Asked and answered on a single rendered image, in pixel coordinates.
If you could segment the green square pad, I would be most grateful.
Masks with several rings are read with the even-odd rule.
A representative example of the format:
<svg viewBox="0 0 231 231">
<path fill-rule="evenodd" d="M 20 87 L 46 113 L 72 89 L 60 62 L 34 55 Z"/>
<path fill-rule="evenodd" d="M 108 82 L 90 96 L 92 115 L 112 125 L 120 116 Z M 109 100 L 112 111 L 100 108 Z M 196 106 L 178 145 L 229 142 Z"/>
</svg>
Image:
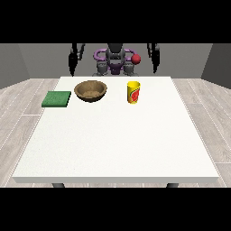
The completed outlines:
<svg viewBox="0 0 231 231">
<path fill-rule="evenodd" d="M 49 91 L 42 101 L 42 107 L 66 107 L 70 95 L 70 91 Z"/>
</svg>

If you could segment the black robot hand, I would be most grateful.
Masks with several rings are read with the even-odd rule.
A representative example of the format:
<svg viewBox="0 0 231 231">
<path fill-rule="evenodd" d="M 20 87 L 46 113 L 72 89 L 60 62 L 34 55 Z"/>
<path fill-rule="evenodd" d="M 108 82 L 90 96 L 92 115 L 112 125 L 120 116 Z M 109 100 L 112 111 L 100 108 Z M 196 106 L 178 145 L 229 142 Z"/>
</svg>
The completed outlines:
<svg viewBox="0 0 231 231">
<path fill-rule="evenodd" d="M 84 43 L 73 43 L 71 45 L 69 54 L 69 72 L 71 76 L 74 76 L 75 68 L 77 67 L 78 62 L 82 60 L 84 47 Z"/>
<path fill-rule="evenodd" d="M 152 60 L 153 72 L 156 72 L 160 65 L 160 46 L 158 43 L 147 44 L 148 56 Z"/>
</svg>

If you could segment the yellow cup with melon print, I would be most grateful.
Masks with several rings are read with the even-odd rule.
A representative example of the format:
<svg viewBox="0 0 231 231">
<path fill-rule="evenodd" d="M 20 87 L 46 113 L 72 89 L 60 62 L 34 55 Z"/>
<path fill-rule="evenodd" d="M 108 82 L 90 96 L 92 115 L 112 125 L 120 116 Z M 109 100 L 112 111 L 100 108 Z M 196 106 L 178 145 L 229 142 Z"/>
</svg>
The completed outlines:
<svg viewBox="0 0 231 231">
<path fill-rule="evenodd" d="M 138 81 L 129 81 L 127 83 L 127 101 L 130 104 L 136 104 L 139 97 L 141 84 Z"/>
</svg>

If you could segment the brown wooden bowl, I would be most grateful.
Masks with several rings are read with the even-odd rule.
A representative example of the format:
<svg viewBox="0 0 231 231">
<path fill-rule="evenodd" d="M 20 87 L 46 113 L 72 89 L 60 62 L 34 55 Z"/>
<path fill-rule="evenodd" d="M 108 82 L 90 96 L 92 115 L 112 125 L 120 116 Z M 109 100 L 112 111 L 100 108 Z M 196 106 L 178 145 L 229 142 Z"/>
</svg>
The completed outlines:
<svg viewBox="0 0 231 231">
<path fill-rule="evenodd" d="M 100 100 L 107 91 L 105 83 L 97 80 L 87 80 L 77 84 L 74 92 L 77 97 L 85 102 L 93 103 Z"/>
</svg>

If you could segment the small red ball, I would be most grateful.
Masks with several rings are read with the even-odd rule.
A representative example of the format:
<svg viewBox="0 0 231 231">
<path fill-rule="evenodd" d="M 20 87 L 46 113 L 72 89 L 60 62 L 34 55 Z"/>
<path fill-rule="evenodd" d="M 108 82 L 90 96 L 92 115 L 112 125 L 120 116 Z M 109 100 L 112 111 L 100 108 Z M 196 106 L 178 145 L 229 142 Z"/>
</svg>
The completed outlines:
<svg viewBox="0 0 231 231">
<path fill-rule="evenodd" d="M 137 65 L 141 62 L 141 57 L 138 54 L 134 54 L 131 58 L 131 61 L 134 65 Z"/>
</svg>

